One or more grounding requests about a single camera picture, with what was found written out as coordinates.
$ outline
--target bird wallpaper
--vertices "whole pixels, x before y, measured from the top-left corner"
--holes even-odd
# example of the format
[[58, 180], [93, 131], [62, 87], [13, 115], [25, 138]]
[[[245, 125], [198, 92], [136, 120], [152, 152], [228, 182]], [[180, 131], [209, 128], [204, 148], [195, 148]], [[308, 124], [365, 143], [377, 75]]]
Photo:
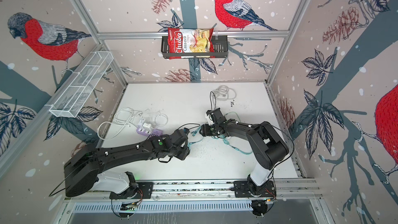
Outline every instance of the bird wallpaper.
[[271, 84], [336, 223], [396, 222], [397, 14], [398, 0], [312, 0]]

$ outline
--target wallpaper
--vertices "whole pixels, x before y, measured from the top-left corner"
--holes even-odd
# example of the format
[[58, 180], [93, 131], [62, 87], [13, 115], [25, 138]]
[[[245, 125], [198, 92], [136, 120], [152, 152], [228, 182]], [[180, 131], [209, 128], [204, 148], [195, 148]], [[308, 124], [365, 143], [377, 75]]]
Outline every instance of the wallpaper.
[[[182, 19], [184, 28], [204, 29], [215, 26], [216, 30], [228, 27], [287, 30], [300, 0], [237, 0], [227, 8], [230, 13], [216, 16], [216, 12], [222, 10], [222, 4], [230, 1], [82, 0], [99, 32], [158, 31], [161, 28], [157, 23], [171, 21], [174, 13]], [[242, 5], [244, 12], [235, 14]], [[244, 18], [247, 22], [231, 27], [233, 16]]]
[[229, 38], [227, 58], [164, 59], [161, 39], [106, 40], [128, 82], [265, 80], [283, 38]]
[[398, 0], [312, 0], [272, 91], [336, 223], [395, 223]]
[[[0, 12], [1, 159], [95, 42], [69, 0], [0, 0]], [[122, 89], [108, 69], [76, 118], [43, 123], [0, 179], [0, 222], [52, 221], [64, 192], [48, 195], [64, 178], [63, 163], [98, 142], [97, 127], [112, 117]]]

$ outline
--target chip bag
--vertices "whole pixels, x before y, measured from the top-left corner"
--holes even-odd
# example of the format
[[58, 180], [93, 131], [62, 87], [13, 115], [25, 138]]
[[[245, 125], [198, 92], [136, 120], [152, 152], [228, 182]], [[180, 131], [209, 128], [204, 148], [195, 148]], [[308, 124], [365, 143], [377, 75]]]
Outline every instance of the chip bag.
[[[211, 37], [213, 29], [179, 29], [168, 28], [168, 44], [170, 53], [205, 53], [214, 52]], [[209, 58], [210, 56], [197, 56], [199, 58]], [[169, 59], [193, 58], [193, 56], [172, 56]]]

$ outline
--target wall shelf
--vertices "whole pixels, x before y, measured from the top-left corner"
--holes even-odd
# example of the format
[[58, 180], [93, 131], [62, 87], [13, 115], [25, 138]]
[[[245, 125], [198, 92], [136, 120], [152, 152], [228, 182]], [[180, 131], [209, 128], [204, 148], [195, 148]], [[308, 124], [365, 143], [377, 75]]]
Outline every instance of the wall shelf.
[[56, 117], [75, 118], [86, 103], [94, 87], [113, 61], [111, 52], [97, 51], [91, 53], [89, 62], [73, 79], [72, 83], [61, 94], [49, 110]]

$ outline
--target bird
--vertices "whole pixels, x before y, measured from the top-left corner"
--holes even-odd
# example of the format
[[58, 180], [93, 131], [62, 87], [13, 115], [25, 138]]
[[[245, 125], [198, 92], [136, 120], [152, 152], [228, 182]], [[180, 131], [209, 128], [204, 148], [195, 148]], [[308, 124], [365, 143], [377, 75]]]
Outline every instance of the bird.
[[385, 172], [378, 164], [373, 164], [386, 176], [386, 180], [382, 183], [389, 184], [388, 177], [391, 173], [398, 171], [398, 85], [386, 93], [376, 105], [375, 135], [363, 132], [358, 122], [353, 123], [357, 124], [361, 131], [361, 138], [358, 141], [362, 141], [363, 135], [374, 138], [384, 146], [388, 154], [394, 159], [395, 166], [388, 172]]
[[71, 30], [59, 24], [49, 24], [32, 18], [31, 15], [18, 12], [8, 19], [8, 28], [13, 38], [20, 37], [39, 56], [52, 61], [65, 61], [68, 68], [68, 59], [75, 53], [80, 42], [90, 34]]
[[217, 18], [225, 24], [226, 29], [240, 28], [250, 25], [260, 25], [269, 30], [276, 30], [266, 25], [264, 20], [257, 16], [250, 4], [243, 0], [214, 0]]

